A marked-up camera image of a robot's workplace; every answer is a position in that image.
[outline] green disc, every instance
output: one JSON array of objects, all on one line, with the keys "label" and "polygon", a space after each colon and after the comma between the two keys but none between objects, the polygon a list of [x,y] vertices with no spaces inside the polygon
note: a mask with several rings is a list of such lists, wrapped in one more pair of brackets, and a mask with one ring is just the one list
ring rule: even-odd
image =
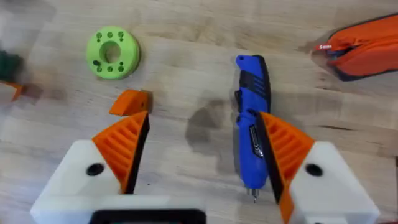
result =
[{"label": "green disc", "polygon": [[[113,62],[106,58],[106,51],[118,45],[119,58]],[[124,78],[132,73],[139,62],[139,45],[135,38],[120,27],[104,27],[97,31],[87,44],[86,59],[90,70],[105,79]]]}]

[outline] blue rotary tool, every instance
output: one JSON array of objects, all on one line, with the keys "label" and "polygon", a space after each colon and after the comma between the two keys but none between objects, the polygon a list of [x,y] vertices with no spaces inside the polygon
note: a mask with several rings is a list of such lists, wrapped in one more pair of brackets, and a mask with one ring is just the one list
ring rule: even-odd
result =
[{"label": "blue rotary tool", "polygon": [[239,90],[235,92],[239,116],[239,163],[241,178],[251,191],[254,203],[266,183],[268,171],[261,142],[257,136],[256,116],[259,111],[270,112],[271,87],[267,65],[260,55],[238,55],[236,64],[241,69]]}]

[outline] wood grain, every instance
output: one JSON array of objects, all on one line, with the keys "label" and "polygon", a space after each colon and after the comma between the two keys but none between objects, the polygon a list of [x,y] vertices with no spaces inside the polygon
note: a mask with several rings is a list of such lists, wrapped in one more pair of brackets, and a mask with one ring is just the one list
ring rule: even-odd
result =
[{"label": "wood grain", "polygon": [[[398,74],[344,83],[311,53],[342,26],[396,12],[396,0],[0,0],[0,48],[25,58],[27,89],[0,107],[0,223],[29,209],[73,141],[113,124],[127,88],[153,92],[138,194],[205,198],[209,223],[282,223],[269,183],[257,204],[236,171],[237,54],[261,54],[273,113],[335,143],[381,210],[397,216]],[[133,76],[97,79],[86,40],[103,26],[134,34]]]}]

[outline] green object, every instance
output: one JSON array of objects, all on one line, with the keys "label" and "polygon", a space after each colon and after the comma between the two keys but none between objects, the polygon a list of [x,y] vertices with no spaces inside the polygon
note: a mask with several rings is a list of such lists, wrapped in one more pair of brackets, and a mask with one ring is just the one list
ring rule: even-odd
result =
[{"label": "green object", "polygon": [[0,51],[0,80],[14,83],[15,73],[21,64],[22,59],[18,55],[8,54]]},{"label": "green object", "polygon": [[[120,56],[110,62],[106,52],[119,46]],[[120,27],[104,27],[91,37],[87,44],[86,60],[90,70],[105,79],[124,78],[138,66],[140,50],[137,40]]]}]

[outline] orange pouch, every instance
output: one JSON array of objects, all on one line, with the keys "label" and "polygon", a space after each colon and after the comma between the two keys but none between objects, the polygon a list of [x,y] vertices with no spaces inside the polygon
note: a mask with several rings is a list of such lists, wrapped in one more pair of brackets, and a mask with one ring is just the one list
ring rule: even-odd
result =
[{"label": "orange pouch", "polygon": [[398,70],[398,14],[340,29],[316,49],[343,81]]}]

